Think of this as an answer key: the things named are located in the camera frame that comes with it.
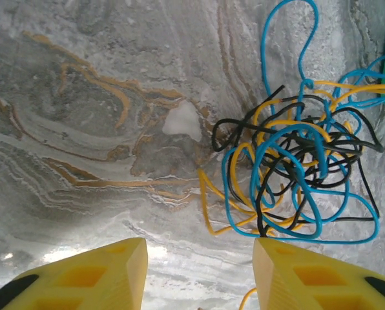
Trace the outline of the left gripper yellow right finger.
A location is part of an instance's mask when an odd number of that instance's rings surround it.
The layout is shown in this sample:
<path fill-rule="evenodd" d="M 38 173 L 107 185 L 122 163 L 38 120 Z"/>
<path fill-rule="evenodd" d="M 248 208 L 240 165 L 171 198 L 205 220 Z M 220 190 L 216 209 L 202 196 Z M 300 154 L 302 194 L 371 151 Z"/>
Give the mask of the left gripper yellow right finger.
<path fill-rule="evenodd" d="M 385 309 L 385 277 L 272 238 L 253 245 L 261 309 Z"/>

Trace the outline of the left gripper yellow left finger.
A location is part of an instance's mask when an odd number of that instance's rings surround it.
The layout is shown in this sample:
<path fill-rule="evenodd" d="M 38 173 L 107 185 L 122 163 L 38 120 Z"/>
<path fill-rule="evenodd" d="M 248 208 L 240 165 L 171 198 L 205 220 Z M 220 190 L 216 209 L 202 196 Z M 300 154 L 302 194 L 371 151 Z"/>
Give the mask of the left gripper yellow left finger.
<path fill-rule="evenodd" d="M 0 288 L 0 309 L 140 309 L 144 238 L 128 238 L 25 271 Z"/>

